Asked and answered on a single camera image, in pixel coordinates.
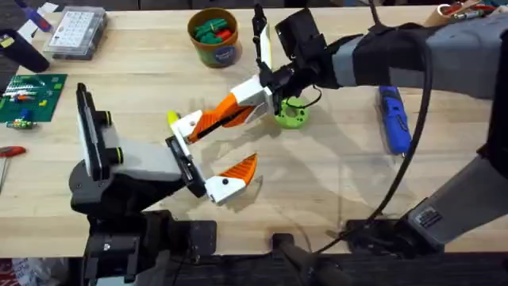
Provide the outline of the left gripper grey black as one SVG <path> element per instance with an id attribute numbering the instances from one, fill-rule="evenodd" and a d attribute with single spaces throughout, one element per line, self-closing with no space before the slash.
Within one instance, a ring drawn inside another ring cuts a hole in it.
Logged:
<path id="1" fill-rule="evenodd" d="M 187 144 L 203 112 L 181 117 L 169 111 L 169 126 Z M 197 166 L 183 155 L 175 137 L 165 146 L 118 136 L 105 111 L 78 112 L 83 159 L 72 169 L 68 186 L 71 209 L 89 217 L 133 217 L 186 188 L 222 205 L 239 195 L 256 173 L 256 153 L 204 182 Z"/>

